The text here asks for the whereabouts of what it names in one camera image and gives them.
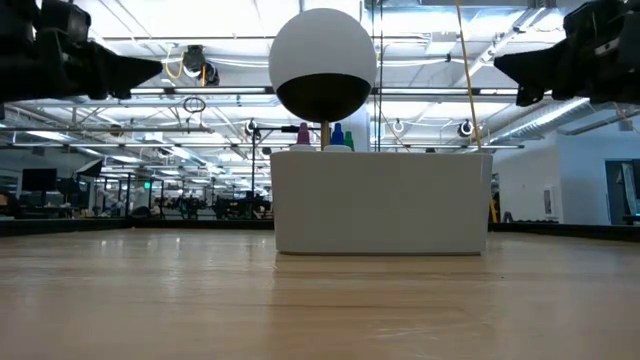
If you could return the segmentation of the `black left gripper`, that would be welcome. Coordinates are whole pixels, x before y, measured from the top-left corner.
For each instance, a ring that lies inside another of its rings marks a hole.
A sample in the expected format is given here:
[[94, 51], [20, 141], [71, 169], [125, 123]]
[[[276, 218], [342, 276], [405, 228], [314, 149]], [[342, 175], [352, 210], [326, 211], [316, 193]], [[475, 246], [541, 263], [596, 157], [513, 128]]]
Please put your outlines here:
[[130, 99], [163, 70], [88, 38], [91, 15], [68, 1], [1, 0], [1, 100]]

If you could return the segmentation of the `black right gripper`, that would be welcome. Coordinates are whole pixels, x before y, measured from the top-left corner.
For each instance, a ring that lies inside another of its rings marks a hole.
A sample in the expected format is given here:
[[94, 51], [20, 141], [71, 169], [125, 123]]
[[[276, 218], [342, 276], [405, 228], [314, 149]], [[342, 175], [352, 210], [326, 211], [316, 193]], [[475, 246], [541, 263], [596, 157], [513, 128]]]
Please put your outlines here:
[[495, 67], [518, 84], [516, 105], [534, 105], [559, 87], [594, 103], [637, 104], [639, 3], [585, 2], [564, 17], [563, 27], [566, 39], [550, 48], [495, 58]]

